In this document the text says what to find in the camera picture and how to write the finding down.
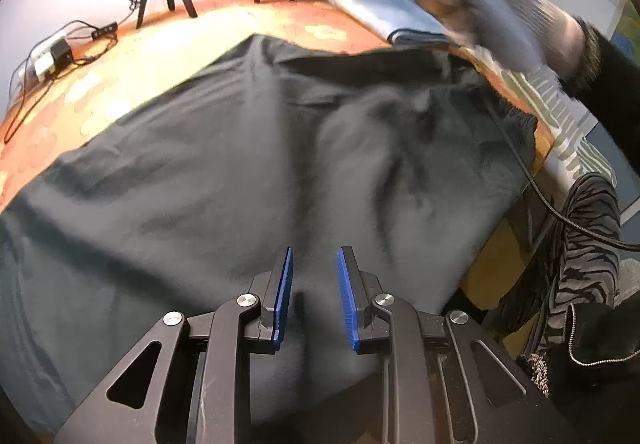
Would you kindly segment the right black sleeve forearm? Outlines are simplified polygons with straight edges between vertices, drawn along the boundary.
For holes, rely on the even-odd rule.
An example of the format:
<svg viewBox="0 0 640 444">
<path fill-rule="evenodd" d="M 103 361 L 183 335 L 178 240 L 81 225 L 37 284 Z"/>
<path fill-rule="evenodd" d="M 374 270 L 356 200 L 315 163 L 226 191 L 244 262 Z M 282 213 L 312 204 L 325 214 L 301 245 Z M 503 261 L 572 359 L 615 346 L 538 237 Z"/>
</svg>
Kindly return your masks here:
<svg viewBox="0 0 640 444">
<path fill-rule="evenodd" d="M 598 119 L 639 172 L 639 65 L 581 18 L 582 50 L 570 77 L 562 80 L 565 93 L 582 102 Z"/>
</svg>

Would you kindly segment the right grey gloved hand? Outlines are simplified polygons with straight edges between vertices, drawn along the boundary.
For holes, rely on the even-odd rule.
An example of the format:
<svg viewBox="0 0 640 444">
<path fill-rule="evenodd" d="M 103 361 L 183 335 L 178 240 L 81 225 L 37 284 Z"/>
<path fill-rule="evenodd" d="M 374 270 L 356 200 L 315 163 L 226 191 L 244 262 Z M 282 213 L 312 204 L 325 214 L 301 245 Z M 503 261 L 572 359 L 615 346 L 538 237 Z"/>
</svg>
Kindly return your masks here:
<svg viewBox="0 0 640 444">
<path fill-rule="evenodd" d="M 480 46 L 509 71 L 574 74 L 585 45 L 578 21 L 548 0 L 416 0 L 460 45 Z"/>
</svg>

